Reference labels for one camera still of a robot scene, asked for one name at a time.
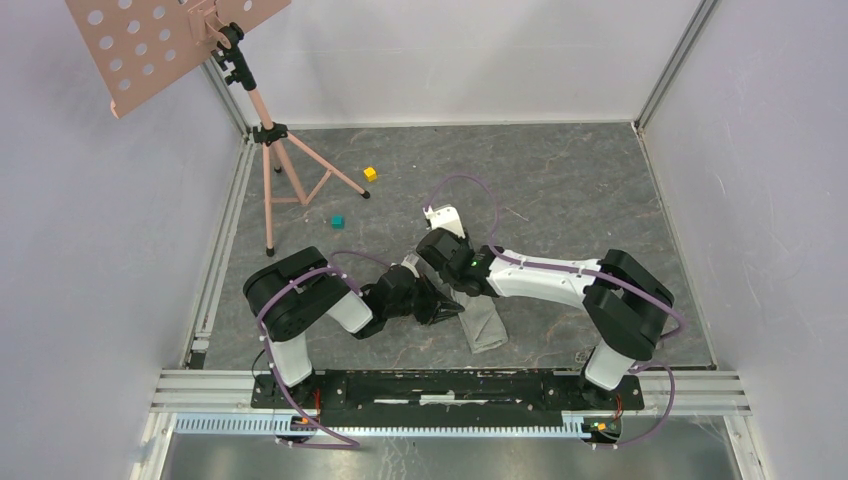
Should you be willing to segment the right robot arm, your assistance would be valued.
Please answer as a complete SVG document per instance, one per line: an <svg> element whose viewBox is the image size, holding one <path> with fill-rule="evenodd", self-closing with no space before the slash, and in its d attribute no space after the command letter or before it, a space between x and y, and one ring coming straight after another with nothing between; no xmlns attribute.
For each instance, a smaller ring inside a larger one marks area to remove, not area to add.
<svg viewBox="0 0 848 480"><path fill-rule="evenodd" d="M652 359L671 314L673 294L629 253L601 259L554 260L500 246L474 248L443 228L430 231L416 253L453 290L470 297L526 297L585 312L601 340L577 382L580 400L602 408L638 362Z"/></svg>

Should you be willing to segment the grey cloth napkin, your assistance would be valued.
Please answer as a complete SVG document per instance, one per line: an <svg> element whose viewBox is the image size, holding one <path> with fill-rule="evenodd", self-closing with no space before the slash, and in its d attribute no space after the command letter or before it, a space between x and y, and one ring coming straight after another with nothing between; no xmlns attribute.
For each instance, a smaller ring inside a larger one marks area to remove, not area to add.
<svg viewBox="0 0 848 480"><path fill-rule="evenodd" d="M494 350L508 342L506 327L491 297L470 297L453 290L440 278L435 278L434 283L438 291L448 299L445 312L438 313L437 319L456 318L473 355Z"/></svg>

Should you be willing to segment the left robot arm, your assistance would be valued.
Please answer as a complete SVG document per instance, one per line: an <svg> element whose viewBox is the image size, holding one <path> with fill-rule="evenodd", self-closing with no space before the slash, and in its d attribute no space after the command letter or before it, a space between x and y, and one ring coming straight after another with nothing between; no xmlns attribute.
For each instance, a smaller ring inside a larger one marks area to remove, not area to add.
<svg viewBox="0 0 848 480"><path fill-rule="evenodd" d="M381 332L395 318L411 316L432 325L465 311L419 272L411 256L388 265L376 281L358 287L315 247L258 270L242 291L269 355L277 381L275 392L295 408L306 405L314 394L306 332L322 317L364 339Z"/></svg>

